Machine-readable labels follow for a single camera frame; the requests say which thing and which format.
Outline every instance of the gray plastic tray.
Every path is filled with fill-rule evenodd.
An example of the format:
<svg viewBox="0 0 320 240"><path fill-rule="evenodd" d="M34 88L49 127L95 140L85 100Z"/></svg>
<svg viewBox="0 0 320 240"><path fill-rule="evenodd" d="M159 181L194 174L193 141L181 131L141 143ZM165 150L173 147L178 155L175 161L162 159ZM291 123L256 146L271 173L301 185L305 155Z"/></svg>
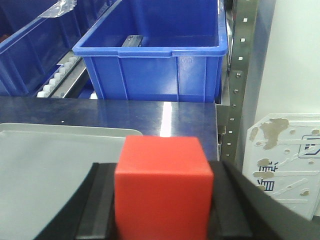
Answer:
<svg viewBox="0 0 320 240"><path fill-rule="evenodd" d="M137 130L0 124L0 239L31 240L69 200L93 162L116 163Z"/></svg>

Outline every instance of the red block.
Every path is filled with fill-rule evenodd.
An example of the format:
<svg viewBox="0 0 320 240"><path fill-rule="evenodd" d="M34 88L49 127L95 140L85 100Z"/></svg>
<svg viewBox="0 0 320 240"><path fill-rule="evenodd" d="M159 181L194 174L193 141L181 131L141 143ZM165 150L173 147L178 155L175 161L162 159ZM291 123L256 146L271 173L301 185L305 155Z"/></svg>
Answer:
<svg viewBox="0 0 320 240"><path fill-rule="evenodd" d="M128 136L115 170L121 240L206 240L214 174L195 137Z"/></svg>

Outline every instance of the blue plastic bin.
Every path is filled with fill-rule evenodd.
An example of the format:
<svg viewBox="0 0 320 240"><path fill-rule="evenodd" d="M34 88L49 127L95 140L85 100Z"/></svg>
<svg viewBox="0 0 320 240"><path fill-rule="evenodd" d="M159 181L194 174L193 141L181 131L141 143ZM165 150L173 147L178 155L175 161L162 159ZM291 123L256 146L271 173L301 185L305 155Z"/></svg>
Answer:
<svg viewBox="0 0 320 240"><path fill-rule="evenodd" d="M78 0L63 16L37 17L56 2L0 0L0 37L11 35L0 43L0 95L32 95L109 4Z"/></svg>
<svg viewBox="0 0 320 240"><path fill-rule="evenodd" d="M227 46L222 1L117 0L73 51L100 99L213 102Z"/></svg>

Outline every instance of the metal bracket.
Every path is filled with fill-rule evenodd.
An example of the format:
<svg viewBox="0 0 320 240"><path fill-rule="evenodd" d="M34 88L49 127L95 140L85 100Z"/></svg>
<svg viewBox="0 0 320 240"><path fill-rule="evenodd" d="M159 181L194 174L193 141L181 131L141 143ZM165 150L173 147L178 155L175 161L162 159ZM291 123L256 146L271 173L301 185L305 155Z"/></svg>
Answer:
<svg viewBox="0 0 320 240"><path fill-rule="evenodd" d="M226 133L222 136L221 160L234 162L236 157L258 5L259 0L235 0L233 5L235 21L228 76L230 108Z"/></svg>
<svg viewBox="0 0 320 240"><path fill-rule="evenodd" d="M129 35L122 44L122 47L141 47L142 35Z"/></svg>

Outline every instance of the perforated metal upright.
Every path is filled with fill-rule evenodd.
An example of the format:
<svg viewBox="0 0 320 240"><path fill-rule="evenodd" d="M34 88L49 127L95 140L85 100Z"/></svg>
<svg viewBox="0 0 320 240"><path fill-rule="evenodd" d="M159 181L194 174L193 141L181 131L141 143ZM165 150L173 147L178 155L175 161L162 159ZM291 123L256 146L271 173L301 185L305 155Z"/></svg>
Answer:
<svg viewBox="0 0 320 240"><path fill-rule="evenodd" d="M223 122L222 118L226 118L225 113L228 111L225 128L218 126L221 134L221 160L234 162L236 157L258 5L259 0L234 0L232 14L227 14L228 25L232 29L226 80L230 103L228 110L223 105L217 105L218 125Z"/></svg>

